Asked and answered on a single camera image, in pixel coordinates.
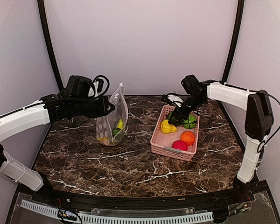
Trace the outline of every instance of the red toy fruit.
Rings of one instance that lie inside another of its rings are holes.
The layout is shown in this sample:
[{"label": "red toy fruit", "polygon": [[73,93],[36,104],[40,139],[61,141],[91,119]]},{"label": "red toy fruit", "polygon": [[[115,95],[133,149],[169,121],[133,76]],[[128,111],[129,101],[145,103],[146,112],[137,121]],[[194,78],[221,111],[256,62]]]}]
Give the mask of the red toy fruit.
[{"label": "red toy fruit", "polygon": [[171,147],[182,150],[182,151],[188,150],[188,145],[182,140],[177,140],[177,141],[173,142]]},{"label": "red toy fruit", "polygon": [[190,131],[183,132],[181,135],[181,140],[184,141],[188,146],[191,146],[195,142],[195,135]]}]

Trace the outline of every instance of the plastic bag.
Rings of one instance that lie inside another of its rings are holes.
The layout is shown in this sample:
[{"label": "plastic bag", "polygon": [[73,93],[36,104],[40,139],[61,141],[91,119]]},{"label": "plastic bag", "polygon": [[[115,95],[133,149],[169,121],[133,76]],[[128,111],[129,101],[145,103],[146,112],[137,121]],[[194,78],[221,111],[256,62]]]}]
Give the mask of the plastic bag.
[{"label": "plastic bag", "polygon": [[97,119],[97,140],[105,146],[115,146],[125,135],[128,109],[123,95],[123,83],[112,94],[109,102],[115,110]]}]

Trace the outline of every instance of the toy orange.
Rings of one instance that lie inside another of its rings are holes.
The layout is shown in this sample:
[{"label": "toy orange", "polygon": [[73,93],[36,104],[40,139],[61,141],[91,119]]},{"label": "toy orange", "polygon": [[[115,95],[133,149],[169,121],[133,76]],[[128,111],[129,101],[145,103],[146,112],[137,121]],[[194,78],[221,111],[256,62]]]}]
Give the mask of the toy orange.
[{"label": "toy orange", "polygon": [[188,146],[191,146],[195,142],[195,135],[190,131],[183,132],[181,135],[181,140],[184,141]]}]

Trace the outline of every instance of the yellow toy fruit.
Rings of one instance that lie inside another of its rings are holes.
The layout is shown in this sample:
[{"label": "yellow toy fruit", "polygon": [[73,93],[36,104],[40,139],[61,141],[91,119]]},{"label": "yellow toy fruit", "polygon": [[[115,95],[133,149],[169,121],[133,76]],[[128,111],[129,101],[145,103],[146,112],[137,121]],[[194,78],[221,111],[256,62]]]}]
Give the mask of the yellow toy fruit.
[{"label": "yellow toy fruit", "polygon": [[161,132],[164,134],[169,134],[172,132],[177,132],[177,128],[174,125],[170,125],[168,120],[163,120],[161,123]]},{"label": "yellow toy fruit", "polygon": [[123,128],[123,120],[122,120],[122,119],[119,120],[119,122],[118,122],[118,124],[117,124],[116,127],[117,127],[117,128],[120,128],[120,129]]}]

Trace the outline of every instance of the green toy fruit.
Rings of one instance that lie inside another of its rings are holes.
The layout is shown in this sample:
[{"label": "green toy fruit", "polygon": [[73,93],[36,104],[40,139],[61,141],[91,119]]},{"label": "green toy fruit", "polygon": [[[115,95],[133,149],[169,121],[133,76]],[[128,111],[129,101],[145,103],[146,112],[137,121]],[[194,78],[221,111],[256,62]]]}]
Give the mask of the green toy fruit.
[{"label": "green toy fruit", "polygon": [[183,127],[187,129],[191,129],[196,127],[196,123],[197,123],[196,117],[190,114],[189,118],[183,121]]},{"label": "green toy fruit", "polygon": [[[169,114],[167,115],[167,117],[166,117],[167,120],[170,120],[170,118],[172,116],[172,112],[173,111],[170,111]],[[172,118],[171,122],[172,122],[172,125],[174,125],[174,126],[182,125],[182,123],[178,122],[175,118]]]},{"label": "green toy fruit", "polygon": [[114,137],[115,135],[117,135],[118,132],[120,132],[121,128],[116,127],[114,129],[112,129],[112,136]]}]

